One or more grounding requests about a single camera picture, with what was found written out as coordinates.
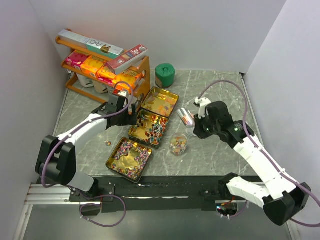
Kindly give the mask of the clear round lid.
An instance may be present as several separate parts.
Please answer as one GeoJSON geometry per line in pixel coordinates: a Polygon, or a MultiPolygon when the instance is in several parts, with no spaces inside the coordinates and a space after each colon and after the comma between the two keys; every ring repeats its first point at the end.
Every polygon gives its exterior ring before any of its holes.
{"type": "Polygon", "coordinates": [[[188,136],[190,136],[190,137],[196,137],[197,135],[194,133],[194,129],[195,129],[194,126],[192,126],[192,127],[187,127],[185,131],[186,131],[186,133],[187,133],[188,136]]]}

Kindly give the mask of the metal candy scoop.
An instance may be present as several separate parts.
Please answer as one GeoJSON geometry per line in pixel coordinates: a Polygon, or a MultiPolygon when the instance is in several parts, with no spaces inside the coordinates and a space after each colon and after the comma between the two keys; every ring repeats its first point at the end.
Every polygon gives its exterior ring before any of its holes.
{"type": "Polygon", "coordinates": [[[176,112],[186,127],[191,128],[195,126],[194,117],[189,110],[182,107],[179,108],[176,112]]]}

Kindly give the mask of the tin of round lollipops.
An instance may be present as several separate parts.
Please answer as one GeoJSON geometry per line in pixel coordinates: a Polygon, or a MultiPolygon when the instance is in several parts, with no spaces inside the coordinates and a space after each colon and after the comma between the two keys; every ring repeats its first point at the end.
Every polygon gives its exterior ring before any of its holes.
{"type": "Polygon", "coordinates": [[[159,149],[164,138],[169,119],[147,110],[140,110],[137,124],[128,131],[128,137],[142,145],[159,149]]]}

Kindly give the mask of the tin of pastel candies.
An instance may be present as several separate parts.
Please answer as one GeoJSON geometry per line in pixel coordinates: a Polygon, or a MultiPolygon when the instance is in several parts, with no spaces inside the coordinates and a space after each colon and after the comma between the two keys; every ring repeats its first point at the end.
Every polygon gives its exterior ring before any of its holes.
{"type": "Polygon", "coordinates": [[[151,113],[169,118],[179,100],[179,95],[162,88],[153,87],[141,107],[151,113]]]}

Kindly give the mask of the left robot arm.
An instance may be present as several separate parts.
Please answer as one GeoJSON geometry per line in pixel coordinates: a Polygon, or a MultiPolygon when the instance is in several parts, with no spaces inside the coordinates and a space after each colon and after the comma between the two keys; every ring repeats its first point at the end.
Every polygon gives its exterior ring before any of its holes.
{"type": "Polygon", "coordinates": [[[113,126],[137,123],[133,96],[111,94],[109,100],[81,123],[59,136],[47,135],[41,143],[35,172],[45,188],[62,185],[81,192],[87,201],[99,195],[99,181],[77,169],[78,152],[96,135],[113,126]]]}

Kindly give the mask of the clear plastic cup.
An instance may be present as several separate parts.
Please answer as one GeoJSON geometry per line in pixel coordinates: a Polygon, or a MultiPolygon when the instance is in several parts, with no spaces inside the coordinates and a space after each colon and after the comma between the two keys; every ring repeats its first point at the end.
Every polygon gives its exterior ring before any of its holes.
{"type": "Polygon", "coordinates": [[[170,138],[170,151],[175,156],[182,155],[187,149],[187,137],[184,134],[175,133],[170,138]]]}

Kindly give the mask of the orange snack box right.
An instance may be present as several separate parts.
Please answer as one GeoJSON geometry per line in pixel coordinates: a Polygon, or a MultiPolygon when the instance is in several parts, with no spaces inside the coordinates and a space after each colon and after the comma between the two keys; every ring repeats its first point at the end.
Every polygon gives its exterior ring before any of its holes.
{"type": "Polygon", "coordinates": [[[137,73],[133,70],[126,70],[124,73],[116,75],[116,77],[112,80],[112,85],[120,92],[127,92],[131,94],[132,90],[139,85],[139,82],[142,80],[142,78],[142,73],[137,73]]]}

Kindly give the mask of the orange snack box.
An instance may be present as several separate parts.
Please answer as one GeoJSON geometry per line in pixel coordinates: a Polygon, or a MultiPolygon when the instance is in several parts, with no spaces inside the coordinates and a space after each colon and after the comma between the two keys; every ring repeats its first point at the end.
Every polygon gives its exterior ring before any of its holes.
{"type": "Polygon", "coordinates": [[[112,85],[120,92],[127,92],[131,94],[132,90],[139,85],[139,82],[142,80],[142,78],[142,73],[137,73],[133,70],[126,70],[124,73],[116,75],[116,77],[112,80],[112,85]]]}
{"type": "Polygon", "coordinates": [[[85,74],[88,74],[94,78],[97,78],[98,71],[105,65],[107,61],[96,57],[88,57],[80,66],[81,71],[85,74]]]}

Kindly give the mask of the tin of swirl lollipops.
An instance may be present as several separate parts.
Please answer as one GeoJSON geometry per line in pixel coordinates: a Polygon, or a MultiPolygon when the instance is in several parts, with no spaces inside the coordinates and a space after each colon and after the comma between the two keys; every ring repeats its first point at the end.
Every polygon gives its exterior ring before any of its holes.
{"type": "Polygon", "coordinates": [[[152,156],[152,149],[122,137],[106,162],[106,167],[137,184],[152,156]]]}

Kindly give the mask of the yellow pink snack box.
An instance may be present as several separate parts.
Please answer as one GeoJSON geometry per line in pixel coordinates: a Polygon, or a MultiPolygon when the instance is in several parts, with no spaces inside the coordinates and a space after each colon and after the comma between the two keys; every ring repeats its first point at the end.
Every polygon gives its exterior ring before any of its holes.
{"type": "Polygon", "coordinates": [[[97,79],[104,82],[106,85],[113,86],[113,80],[116,78],[114,74],[106,65],[98,70],[96,73],[97,79]]]}

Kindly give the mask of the red white long box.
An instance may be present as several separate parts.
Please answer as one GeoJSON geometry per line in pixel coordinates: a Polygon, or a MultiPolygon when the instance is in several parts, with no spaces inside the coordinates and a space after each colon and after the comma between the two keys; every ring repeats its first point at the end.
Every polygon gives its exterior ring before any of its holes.
{"type": "Polygon", "coordinates": [[[139,44],[132,49],[124,52],[115,59],[108,61],[106,66],[115,75],[121,74],[123,71],[132,67],[134,64],[143,60],[147,55],[148,48],[139,44]]]}

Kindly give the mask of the green covered jar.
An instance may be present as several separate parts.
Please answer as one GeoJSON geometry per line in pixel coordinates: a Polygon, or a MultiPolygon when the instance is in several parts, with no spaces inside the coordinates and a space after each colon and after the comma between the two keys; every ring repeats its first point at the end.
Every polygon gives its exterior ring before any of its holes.
{"type": "Polygon", "coordinates": [[[176,70],[170,63],[159,64],[155,68],[155,83],[159,88],[169,88],[175,80],[176,70]]]}

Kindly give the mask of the white teal cat box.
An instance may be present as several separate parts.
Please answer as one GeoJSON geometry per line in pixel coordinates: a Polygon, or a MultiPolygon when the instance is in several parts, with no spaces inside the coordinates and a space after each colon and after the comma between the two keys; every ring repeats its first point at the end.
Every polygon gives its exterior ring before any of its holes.
{"type": "Polygon", "coordinates": [[[90,38],[85,45],[89,51],[100,54],[102,56],[106,56],[111,59],[115,59],[125,52],[123,48],[94,38],[90,38]]]}

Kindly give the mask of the grey long box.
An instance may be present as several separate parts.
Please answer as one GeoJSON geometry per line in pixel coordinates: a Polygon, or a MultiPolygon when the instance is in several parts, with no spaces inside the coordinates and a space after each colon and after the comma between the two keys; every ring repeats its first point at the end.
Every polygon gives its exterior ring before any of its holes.
{"type": "Polygon", "coordinates": [[[58,33],[58,36],[61,40],[68,42],[70,44],[76,45],[81,48],[87,48],[86,43],[90,40],[90,38],[79,35],[72,31],[63,29],[58,33]]]}

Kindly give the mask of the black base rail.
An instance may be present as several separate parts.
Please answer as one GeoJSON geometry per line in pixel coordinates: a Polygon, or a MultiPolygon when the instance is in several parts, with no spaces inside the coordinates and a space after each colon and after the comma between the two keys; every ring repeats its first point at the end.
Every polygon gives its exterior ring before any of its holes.
{"type": "Polygon", "coordinates": [[[217,203],[236,202],[219,186],[219,176],[143,176],[133,183],[119,176],[98,177],[98,199],[70,194],[72,203],[102,204],[103,213],[156,210],[215,211],[217,203]]]}

